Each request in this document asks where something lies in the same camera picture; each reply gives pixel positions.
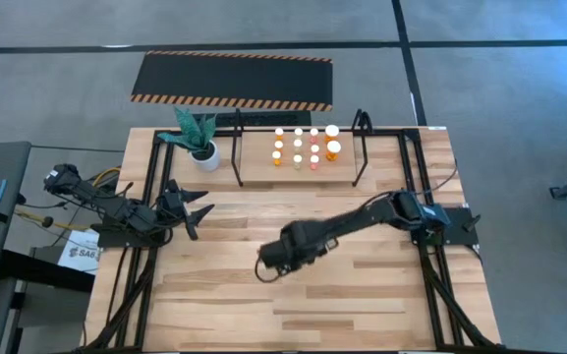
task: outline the black rack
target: black rack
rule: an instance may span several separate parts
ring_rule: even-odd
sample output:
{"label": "black rack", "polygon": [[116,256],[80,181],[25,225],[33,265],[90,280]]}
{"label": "black rack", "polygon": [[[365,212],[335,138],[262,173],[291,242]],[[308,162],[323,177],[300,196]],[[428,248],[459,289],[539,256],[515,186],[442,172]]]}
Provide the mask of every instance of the black rack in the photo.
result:
{"label": "black rack", "polygon": [[[213,135],[213,137],[216,138],[222,138],[222,137],[233,138],[233,147],[231,150],[231,165],[233,166],[233,172],[235,172],[235,178],[237,179],[237,184],[240,187],[244,187],[244,182],[240,177],[240,170],[237,167],[237,139],[241,138],[244,135],[244,132],[271,133],[270,131],[263,129],[246,129],[244,123],[245,123],[244,116],[242,115],[242,112],[238,108],[235,110],[235,122],[233,125],[233,130],[216,131],[215,134]],[[289,132],[293,132],[294,129],[283,129],[283,131],[289,133]],[[362,174],[364,173],[366,166],[369,164],[369,156],[367,154],[367,148],[366,148],[366,137],[373,134],[372,123],[370,121],[369,115],[366,112],[362,111],[362,109],[358,109],[358,111],[355,114],[355,118],[353,119],[353,125],[351,126],[351,129],[341,129],[340,131],[351,132],[353,133],[354,137],[362,138],[364,164],[362,165],[360,172],[358,172],[355,182],[353,182],[353,187],[356,187],[358,185],[358,182],[360,181],[360,178],[362,178]],[[167,130],[155,131],[154,132],[155,143],[158,143],[156,141],[157,140],[156,136],[160,133],[168,133],[176,136],[181,135],[181,132],[177,132],[177,131],[167,131]]]}

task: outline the black robotic arm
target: black robotic arm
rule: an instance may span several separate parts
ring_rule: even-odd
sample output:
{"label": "black robotic arm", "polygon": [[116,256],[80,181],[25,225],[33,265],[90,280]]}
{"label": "black robotic arm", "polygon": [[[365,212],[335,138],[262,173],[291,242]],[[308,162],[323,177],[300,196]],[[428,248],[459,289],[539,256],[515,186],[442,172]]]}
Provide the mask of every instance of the black robotic arm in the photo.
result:
{"label": "black robotic arm", "polygon": [[182,223],[190,238],[196,240],[196,226],[214,207],[210,205],[189,212],[185,204],[208,192],[183,190],[174,180],[168,182],[166,190],[157,198],[156,209],[139,200],[120,196],[123,192],[106,195],[83,180],[78,168],[72,164],[54,166],[43,182],[45,190],[50,194],[102,213],[102,223],[91,226],[100,235],[100,247],[160,247],[171,241],[172,228]]}
{"label": "black robotic arm", "polygon": [[[276,281],[279,277],[311,265],[317,257],[338,246],[338,237],[374,226],[389,224],[399,230],[419,231],[417,245],[422,257],[424,277],[438,292],[448,310],[467,334],[469,339],[484,347],[497,347],[486,339],[469,320],[451,293],[446,289],[434,270],[427,254],[428,235],[442,230],[450,224],[449,217],[440,205],[424,206],[417,195],[407,191],[381,193],[370,198],[355,210],[324,220],[296,220],[281,229],[279,240],[261,246],[255,264],[255,275],[263,282]],[[276,269],[277,275],[264,279],[259,275],[258,266]]]}

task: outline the hazard stripe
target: hazard stripe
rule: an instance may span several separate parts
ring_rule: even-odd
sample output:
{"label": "hazard stripe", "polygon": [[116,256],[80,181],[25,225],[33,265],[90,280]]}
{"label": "hazard stripe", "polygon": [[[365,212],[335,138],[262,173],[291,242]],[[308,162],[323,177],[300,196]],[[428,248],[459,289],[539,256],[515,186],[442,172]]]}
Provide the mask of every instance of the hazard stripe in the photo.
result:
{"label": "hazard stripe", "polygon": [[204,106],[226,106],[237,108],[263,108],[263,109],[290,109],[307,111],[330,111],[333,109],[331,104],[300,101],[280,101],[271,99],[255,98],[222,98],[222,97],[202,97],[202,96],[175,96],[168,94],[132,94],[132,102],[144,103],[166,103],[166,104],[193,104]]}
{"label": "hazard stripe", "polygon": [[163,51],[150,50],[145,55],[196,55],[196,56],[213,56],[213,57],[232,57],[232,58],[248,58],[248,59],[279,59],[279,60],[304,60],[304,61],[320,61],[330,63],[329,58],[317,58],[306,56],[288,56],[288,55],[268,55],[268,54],[243,54],[243,53],[207,53],[198,51]]}

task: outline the gray floor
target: gray floor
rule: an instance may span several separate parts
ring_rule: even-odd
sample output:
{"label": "gray floor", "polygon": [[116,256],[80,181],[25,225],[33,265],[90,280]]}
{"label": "gray floor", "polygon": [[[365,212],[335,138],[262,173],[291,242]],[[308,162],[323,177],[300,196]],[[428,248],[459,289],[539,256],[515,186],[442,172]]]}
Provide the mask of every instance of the gray floor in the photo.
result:
{"label": "gray floor", "polygon": [[[567,38],[567,0],[402,3],[411,40]],[[0,0],[0,46],[395,40],[394,24],[390,2],[378,0]],[[313,115],[316,122],[343,124],[362,107],[376,125],[415,124],[398,49],[272,53],[334,59],[336,104]],[[428,124],[448,127],[467,200],[482,214],[482,257],[503,341],[567,352],[567,201],[555,202],[547,191],[567,182],[567,47],[413,55]],[[0,141],[123,148],[131,127],[172,125],[170,107],[128,100],[141,59],[141,53],[0,55]],[[120,159],[35,149],[24,193],[47,204],[40,179],[53,164],[73,162],[92,174]],[[8,247],[26,252],[53,241],[29,227],[15,221]],[[79,335],[78,326],[41,328],[22,352],[71,348]],[[45,337],[54,339],[38,346],[35,339]]]}

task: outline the wooden tabletop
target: wooden tabletop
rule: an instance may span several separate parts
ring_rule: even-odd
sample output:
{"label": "wooden tabletop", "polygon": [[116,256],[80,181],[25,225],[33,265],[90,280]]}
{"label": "wooden tabletop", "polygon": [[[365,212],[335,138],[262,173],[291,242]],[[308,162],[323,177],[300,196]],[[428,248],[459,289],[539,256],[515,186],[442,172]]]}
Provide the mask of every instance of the wooden tabletop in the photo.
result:
{"label": "wooden tabletop", "polygon": [[[153,128],[135,128],[126,147],[118,190],[129,182],[141,198]],[[421,128],[431,186],[454,168],[446,130]],[[254,275],[256,251],[279,237],[286,223],[351,210],[382,191],[405,187],[396,138],[368,138],[369,166],[356,188],[350,183],[237,185],[229,138],[216,138],[222,161],[213,173],[196,170],[176,148],[171,178],[187,190],[210,193],[190,205],[215,204],[191,241],[182,227],[159,251],[145,351],[178,350],[399,350],[434,349],[418,251],[409,234],[387,225],[340,239],[332,253],[272,284]],[[356,159],[362,163],[356,138]],[[413,146],[409,146],[415,178]],[[158,191],[164,147],[153,191]],[[445,206],[465,202],[459,174],[433,194]],[[445,247],[456,299],[489,339],[499,335],[482,266],[463,246]],[[121,250],[101,255],[86,316],[89,338],[104,326]],[[119,289],[123,290],[128,258]],[[121,292],[117,301],[121,303]],[[445,340],[451,343],[446,309],[438,300]],[[138,305],[129,321],[134,340]]]}

